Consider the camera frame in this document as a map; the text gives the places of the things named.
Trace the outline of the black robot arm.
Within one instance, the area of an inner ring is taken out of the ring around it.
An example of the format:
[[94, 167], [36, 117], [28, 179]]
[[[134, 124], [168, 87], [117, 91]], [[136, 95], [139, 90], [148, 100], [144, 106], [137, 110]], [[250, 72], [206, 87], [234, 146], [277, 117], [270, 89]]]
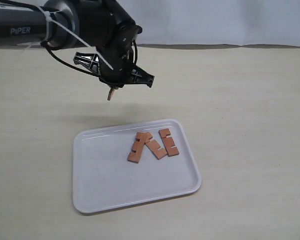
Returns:
[[154, 76], [137, 66], [136, 38], [142, 28], [115, 0], [49, 0], [38, 6], [0, 0], [0, 47], [39, 43], [49, 54], [77, 52], [70, 67], [112, 89], [151, 87]]

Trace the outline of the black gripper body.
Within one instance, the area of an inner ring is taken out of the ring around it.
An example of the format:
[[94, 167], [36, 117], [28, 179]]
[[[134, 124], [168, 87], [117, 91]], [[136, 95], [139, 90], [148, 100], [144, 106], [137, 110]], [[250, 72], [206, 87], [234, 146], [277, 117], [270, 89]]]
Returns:
[[138, 48], [134, 39], [110, 44], [98, 40], [96, 50], [104, 58], [99, 59], [101, 81], [118, 88], [132, 84], [134, 79], [132, 71], [136, 68], [138, 60]]

